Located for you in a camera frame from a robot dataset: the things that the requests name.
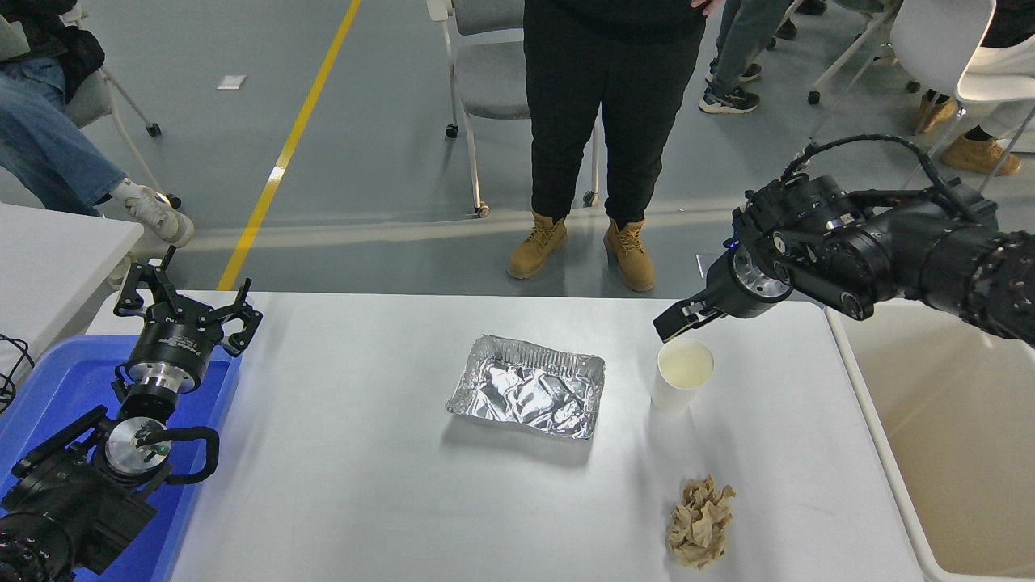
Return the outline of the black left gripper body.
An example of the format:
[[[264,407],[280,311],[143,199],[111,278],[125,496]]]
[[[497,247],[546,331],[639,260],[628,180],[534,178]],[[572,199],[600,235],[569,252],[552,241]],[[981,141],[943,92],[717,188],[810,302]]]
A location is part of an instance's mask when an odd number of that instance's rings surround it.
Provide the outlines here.
[[[159,319],[145,324],[127,361],[130,376],[141,377],[150,369],[166,365],[181,369],[189,377],[202,377],[219,342],[216,327],[200,327]]]

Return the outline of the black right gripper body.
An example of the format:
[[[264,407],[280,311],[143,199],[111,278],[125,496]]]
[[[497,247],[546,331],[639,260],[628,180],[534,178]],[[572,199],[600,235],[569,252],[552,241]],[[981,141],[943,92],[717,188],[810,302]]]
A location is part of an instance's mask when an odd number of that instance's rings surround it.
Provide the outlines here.
[[[722,314],[753,319],[765,312],[765,275],[744,248],[728,248],[706,277],[711,308]]]

